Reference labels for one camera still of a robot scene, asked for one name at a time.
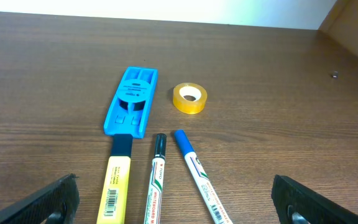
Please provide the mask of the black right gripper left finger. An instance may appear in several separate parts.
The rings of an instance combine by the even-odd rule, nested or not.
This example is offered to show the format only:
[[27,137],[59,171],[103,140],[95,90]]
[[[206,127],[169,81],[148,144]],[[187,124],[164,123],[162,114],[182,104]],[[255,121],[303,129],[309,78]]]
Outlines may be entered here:
[[0,224],[72,224],[79,204],[76,175],[68,174],[0,210]]

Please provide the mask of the blue cap whiteboard marker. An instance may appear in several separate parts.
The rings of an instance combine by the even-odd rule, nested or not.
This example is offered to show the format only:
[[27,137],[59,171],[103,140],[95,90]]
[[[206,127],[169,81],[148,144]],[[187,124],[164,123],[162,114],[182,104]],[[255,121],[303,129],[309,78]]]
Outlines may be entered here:
[[213,218],[213,222],[216,224],[233,224],[184,130],[175,131],[174,137],[204,203]]

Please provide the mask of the blue plastic tape dispenser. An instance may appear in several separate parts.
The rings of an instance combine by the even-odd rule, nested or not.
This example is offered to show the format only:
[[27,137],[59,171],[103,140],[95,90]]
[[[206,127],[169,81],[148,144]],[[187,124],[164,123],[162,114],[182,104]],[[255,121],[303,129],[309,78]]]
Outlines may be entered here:
[[106,115],[106,135],[130,134],[136,139],[145,136],[157,80],[156,69],[126,69]]

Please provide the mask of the small dark screw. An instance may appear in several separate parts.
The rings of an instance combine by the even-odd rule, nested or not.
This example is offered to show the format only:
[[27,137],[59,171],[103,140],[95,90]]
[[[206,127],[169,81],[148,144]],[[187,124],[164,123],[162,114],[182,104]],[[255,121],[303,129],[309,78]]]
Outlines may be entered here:
[[338,78],[339,74],[337,71],[333,72],[331,75],[333,78]]

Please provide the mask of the yellow adhesive tape roll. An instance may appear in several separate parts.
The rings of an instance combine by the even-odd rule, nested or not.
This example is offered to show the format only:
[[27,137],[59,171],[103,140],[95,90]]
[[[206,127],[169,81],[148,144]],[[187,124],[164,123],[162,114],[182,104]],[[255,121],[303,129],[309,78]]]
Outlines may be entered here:
[[173,105],[182,113],[200,113],[207,98],[207,91],[195,83],[181,83],[173,89]]

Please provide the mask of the black cap whiteboard marker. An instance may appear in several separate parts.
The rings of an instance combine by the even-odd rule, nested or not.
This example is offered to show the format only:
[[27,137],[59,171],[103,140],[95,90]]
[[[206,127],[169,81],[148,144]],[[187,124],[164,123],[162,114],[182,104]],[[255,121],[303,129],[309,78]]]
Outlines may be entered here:
[[162,207],[163,178],[165,171],[165,153],[167,136],[156,135],[154,158],[150,173],[144,224],[159,224]]

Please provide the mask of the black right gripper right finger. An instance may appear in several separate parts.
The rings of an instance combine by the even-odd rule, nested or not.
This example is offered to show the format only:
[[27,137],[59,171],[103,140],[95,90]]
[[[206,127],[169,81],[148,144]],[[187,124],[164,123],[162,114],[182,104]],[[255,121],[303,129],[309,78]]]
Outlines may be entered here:
[[280,223],[358,224],[358,215],[285,175],[276,175],[271,198]]

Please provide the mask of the yellow highlighter black cap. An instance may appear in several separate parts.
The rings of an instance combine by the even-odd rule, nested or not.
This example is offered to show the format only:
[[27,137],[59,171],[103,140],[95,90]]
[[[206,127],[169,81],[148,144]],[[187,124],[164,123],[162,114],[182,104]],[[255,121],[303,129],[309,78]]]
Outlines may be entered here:
[[133,137],[115,134],[108,159],[97,224],[124,224]]

